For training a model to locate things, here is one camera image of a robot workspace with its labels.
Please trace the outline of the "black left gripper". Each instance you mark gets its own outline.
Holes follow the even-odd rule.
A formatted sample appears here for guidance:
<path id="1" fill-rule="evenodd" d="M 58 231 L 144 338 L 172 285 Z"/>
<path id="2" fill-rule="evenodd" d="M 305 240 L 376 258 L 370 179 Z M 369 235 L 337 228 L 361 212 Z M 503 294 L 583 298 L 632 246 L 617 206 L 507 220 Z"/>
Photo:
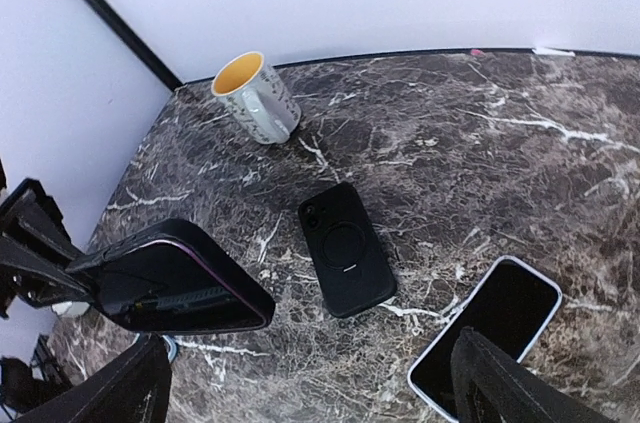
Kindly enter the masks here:
<path id="1" fill-rule="evenodd" d="M 1 316 L 17 298 L 36 309 L 88 303 L 90 287 L 67 272 L 83 256 L 53 197 L 39 181 L 24 179 L 1 203 Z"/>

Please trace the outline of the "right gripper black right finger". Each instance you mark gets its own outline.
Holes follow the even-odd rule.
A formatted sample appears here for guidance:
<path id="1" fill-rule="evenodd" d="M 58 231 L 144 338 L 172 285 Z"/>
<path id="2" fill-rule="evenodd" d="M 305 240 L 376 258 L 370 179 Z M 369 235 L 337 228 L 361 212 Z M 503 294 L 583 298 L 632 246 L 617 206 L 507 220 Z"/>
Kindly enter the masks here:
<path id="1" fill-rule="evenodd" d="M 607 422 L 602 414 L 559 392 L 470 327 L 450 358 L 460 422 Z"/>

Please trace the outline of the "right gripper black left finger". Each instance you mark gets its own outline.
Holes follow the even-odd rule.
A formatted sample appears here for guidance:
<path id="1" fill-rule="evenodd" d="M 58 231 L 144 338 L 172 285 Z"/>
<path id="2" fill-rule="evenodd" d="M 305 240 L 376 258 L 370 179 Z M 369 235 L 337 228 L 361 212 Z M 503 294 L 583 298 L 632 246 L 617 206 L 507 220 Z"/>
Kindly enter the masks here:
<path id="1" fill-rule="evenodd" d="M 164 340 L 157 335 L 142 336 L 86 381 L 17 420 L 163 423 L 171 381 Z"/>

